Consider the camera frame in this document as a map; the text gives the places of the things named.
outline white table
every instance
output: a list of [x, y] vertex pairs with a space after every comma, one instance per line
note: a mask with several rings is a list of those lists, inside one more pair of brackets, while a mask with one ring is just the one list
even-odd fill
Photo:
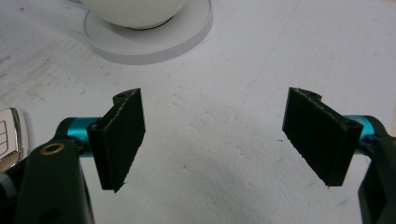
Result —
[[96, 223], [361, 223], [355, 156], [327, 188], [281, 131], [288, 88], [391, 132], [396, 106], [394, 0], [213, 0], [214, 25], [174, 60], [108, 62], [66, 0], [0, 2], [0, 108], [25, 112], [31, 149], [62, 119], [101, 117], [142, 88], [147, 133], [127, 184], [102, 191], [81, 160]]

